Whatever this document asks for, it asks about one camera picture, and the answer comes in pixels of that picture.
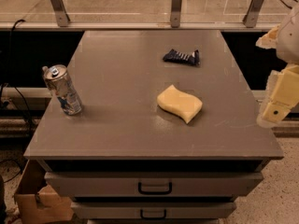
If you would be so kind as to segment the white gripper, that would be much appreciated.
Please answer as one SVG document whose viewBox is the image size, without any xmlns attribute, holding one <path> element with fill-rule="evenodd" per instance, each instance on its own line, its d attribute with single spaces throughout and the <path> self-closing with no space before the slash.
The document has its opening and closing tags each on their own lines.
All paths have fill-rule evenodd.
<svg viewBox="0 0 299 224">
<path fill-rule="evenodd" d="M 267 79 L 265 97 L 257 123 L 273 128 L 299 104 L 299 6 L 295 6 L 280 26 L 258 38 L 256 46 L 276 49 L 277 56 L 288 63 L 280 72 L 273 70 Z"/>
</svg>

